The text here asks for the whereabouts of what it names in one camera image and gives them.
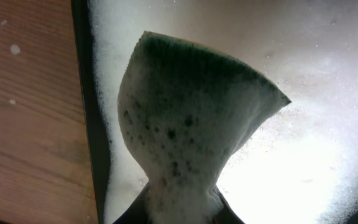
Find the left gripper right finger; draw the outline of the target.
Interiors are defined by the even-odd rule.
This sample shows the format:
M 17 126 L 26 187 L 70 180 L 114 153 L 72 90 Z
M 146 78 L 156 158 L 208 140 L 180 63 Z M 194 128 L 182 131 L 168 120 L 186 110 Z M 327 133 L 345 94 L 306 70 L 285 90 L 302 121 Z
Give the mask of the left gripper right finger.
M 224 195 L 220 192 L 217 186 L 214 187 L 214 192 L 218 195 L 222 209 L 213 217 L 212 224 L 245 224 L 229 206 Z

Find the rectangular tray of soap foam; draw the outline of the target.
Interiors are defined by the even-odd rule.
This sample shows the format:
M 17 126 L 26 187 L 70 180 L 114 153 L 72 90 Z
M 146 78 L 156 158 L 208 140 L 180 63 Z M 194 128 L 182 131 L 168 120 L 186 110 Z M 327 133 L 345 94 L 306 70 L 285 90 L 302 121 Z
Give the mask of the rectangular tray of soap foam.
M 228 161 L 244 223 L 358 223 L 358 1 L 73 1 L 96 208 L 115 222 L 147 178 L 125 148 L 119 84 L 146 30 L 234 56 L 290 104 Z

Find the green yellow sponge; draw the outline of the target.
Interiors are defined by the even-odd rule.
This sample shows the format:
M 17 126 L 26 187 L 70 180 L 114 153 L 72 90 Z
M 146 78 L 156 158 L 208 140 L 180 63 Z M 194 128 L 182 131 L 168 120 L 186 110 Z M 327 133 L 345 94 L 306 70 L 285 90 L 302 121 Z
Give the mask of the green yellow sponge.
M 229 158 L 290 103 L 240 60 L 187 40 L 144 32 L 117 97 L 124 143 L 148 178 L 150 223 L 211 223 Z

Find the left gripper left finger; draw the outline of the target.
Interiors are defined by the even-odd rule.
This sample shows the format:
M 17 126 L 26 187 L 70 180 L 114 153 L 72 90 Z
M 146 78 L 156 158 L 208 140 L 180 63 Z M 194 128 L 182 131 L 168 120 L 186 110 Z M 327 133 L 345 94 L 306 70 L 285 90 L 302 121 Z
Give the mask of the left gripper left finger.
M 149 184 L 146 184 L 130 207 L 113 224 L 149 224 L 146 208 L 148 191 Z

